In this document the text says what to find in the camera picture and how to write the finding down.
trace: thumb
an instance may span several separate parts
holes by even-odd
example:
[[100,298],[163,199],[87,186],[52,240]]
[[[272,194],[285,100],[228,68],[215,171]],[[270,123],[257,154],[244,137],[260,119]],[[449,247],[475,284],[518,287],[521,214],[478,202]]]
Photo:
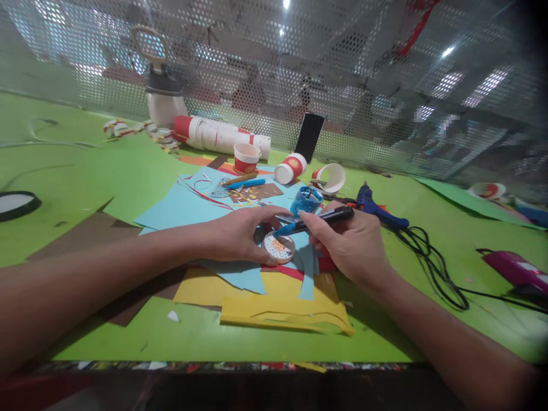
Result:
[[252,251],[249,255],[249,259],[254,263],[266,264],[270,265],[271,267],[275,267],[278,265],[276,259],[272,257],[268,253],[268,251],[266,251],[264,248],[257,247],[256,245],[253,245]]
[[329,247],[339,236],[328,223],[323,221],[317,215],[299,211],[299,217],[307,225],[310,233],[316,237],[326,247]]

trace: black cable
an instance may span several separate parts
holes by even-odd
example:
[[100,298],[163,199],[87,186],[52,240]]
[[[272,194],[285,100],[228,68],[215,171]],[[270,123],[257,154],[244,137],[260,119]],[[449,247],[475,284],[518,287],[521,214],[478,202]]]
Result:
[[[420,231],[424,237],[420,236],[416,233],[416,231]],[[483,297],[488,297],[496,300],[501,300],[506,303],[518,305],[520,307],[528,308],[533,311],[537,311],[539,313],[547,314],[548,310],[534,307],[529,304],[520,303],[519,301],[510,300],[504,297],[495,296],[491,294],[482,293],[479,291],[473,291],[466,288],[459,287],[455,285],[451,277],[449,276],[449,272],[447,270],[447,265],[445,263],[445,258],[441,255],[441,253],[430,244],[430,239],[428,237],[428,233],[422,229],[421,227],[409,227],[404,228],[401,230],[395,231],[396,236],[399,238],[399,240],[407,245],[413,252],[417,255],[419,259],[422,259],[421,263],[425,263],[428,268],[428,274],[432,280],[432,283],[434,284],[436,290],[445,298],[445,300],[451,304],[452,306],[456,307],[459,310],[465,311],[470,308],[470,304],[466,298],[466,296],[462,293],[462,291],[480,295]],[[492,252],[491,250],[487,249],[479,249],[480,252]],[[436,255],[437,259],[439,260],[439,264],[436,264],[435,261],[432,259],[432,255]],[[456,295],[456,299],[450,297],[447,292],[443,289],[440,282],[438,282],[438,277],[445,283],[445,285]]]

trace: left hand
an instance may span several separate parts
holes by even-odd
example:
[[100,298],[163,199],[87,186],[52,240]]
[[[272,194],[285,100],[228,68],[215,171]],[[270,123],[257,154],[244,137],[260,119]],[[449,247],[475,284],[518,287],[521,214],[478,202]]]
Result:
[[269,223],[273,229],[281,227],[276,215],[292,216],[291,211],[275,205],[242,208],[221,218],[199,224],[203,258],[217,261],[253,261],[275,267],[277,261],[261,247],[253,234],[260,223]]

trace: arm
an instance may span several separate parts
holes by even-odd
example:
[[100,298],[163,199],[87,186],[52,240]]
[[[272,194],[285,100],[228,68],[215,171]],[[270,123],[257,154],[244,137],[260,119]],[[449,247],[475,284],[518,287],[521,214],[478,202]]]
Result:
[[[326,211],[341,205],[332,202]],[[537,371],[400,277],[388,262],[375,216],[357,212],[335,229],[312,214],[301,218],[312,242],[325,247],[341,272],[388,312],[466,406],[518,408]]]
[[149,279],[198,258],[277,265],[253,242],[261,222],[291,215],[247,208],[202,224],[158,231],[88,251],[0,270],[0,376],[99,308]]

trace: hand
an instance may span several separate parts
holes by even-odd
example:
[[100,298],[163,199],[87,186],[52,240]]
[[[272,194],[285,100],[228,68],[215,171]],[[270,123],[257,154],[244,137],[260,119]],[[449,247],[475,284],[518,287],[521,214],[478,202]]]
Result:
[[201,233],[197,241],[200,241],[201,249],[204,250],[202,257],[217,261],[248,260],[277,266],[277,261],[253,240],[255,229],[260,223],[269,223],[273,229],[281,227],[276,215],[291,216],[292,213],[285,208],[267,205],[242,208],[199,224]]
[[[323,212],[342,207],[331,202]],[[356,211],[350,220],[329,226],[314,214],[300,212],[310,230],[311,243],[318,250],[326,248],[339,270],[366,291],[380,291],[389,286],[394,276],[382,243],[381,225],[375,216]]]

